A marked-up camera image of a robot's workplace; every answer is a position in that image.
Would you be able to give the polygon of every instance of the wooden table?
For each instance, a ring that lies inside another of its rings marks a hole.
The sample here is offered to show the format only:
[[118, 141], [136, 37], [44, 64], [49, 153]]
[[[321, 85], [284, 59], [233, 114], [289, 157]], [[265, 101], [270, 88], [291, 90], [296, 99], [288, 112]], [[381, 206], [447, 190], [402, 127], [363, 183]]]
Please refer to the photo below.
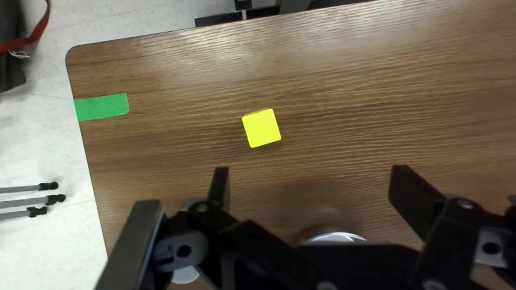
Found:
[[[83, 122], [109, 249], [134, 201], [175, 212], [231, 165], [233, 212], [294, 241], [333, 223], [420, 246], [388, 201], [391, 165], [504, 212], [516, 190], [516, 1], [376, 0], [76, 46], [76, 98], [128, 91]], [[284, 140], [251, 149], [241, 115]]]

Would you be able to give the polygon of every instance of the screw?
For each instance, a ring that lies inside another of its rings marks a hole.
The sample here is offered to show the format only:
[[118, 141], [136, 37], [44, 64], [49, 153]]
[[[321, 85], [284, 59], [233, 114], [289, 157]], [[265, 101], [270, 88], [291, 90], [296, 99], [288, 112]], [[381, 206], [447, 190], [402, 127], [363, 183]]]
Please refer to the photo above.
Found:
[[434, 278], [426, 278], [423, 281], [423, 288], [425, 290], [447, 290], [447, 286], [442, 281], [434, 280]]
[[318, 290], [339, 290], [336, 283], [323, 280], [318, 283]]
[[197, 206], [196, 206], [196, 211], [197, 211], [197, 212], [207, 212], [207, 211], [209, 211], [207, 202], [197, 204]]
[[465, 198], [457, 199], [457, 202], [465, 209], [473, 209], [475, 207], [475, 204], [470, 199], [465, 199]]

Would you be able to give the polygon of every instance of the yellow sticky note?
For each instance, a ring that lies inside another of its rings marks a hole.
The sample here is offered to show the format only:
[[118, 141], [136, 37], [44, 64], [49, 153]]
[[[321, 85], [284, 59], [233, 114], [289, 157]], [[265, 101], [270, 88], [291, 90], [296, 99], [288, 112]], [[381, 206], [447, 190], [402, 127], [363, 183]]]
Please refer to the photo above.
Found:
[[249, 146], [259, 148], [281, 140], [275, 109], [262, 109], [242, 117]]

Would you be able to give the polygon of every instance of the green tape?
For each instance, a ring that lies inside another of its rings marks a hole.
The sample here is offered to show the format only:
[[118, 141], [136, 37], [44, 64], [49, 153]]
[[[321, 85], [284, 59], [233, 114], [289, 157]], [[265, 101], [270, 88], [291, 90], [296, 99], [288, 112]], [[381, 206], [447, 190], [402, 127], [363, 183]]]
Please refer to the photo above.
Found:
[[128, 93], [115, 93], [96, 98], [78, 98], [76, 112], [80, 122], [126, 115], [130, 114]]

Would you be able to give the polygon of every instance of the white floor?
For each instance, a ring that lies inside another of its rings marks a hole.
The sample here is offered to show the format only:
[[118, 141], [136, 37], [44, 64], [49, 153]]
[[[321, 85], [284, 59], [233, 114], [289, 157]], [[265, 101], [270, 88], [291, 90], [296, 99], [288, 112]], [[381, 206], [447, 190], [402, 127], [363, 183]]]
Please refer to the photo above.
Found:
[[[33, 27], [44, 0], [23, 4]], [[233, 0], [54, 0], [28, 85], [0, 95], [0, 186], [59, 180], [70, 198], [47, 215], [0, 222], [0, 288], [93, 288], [107, 260], [67, 51], [80, 43], [194, 27], [194, 17], [233, 6]]]

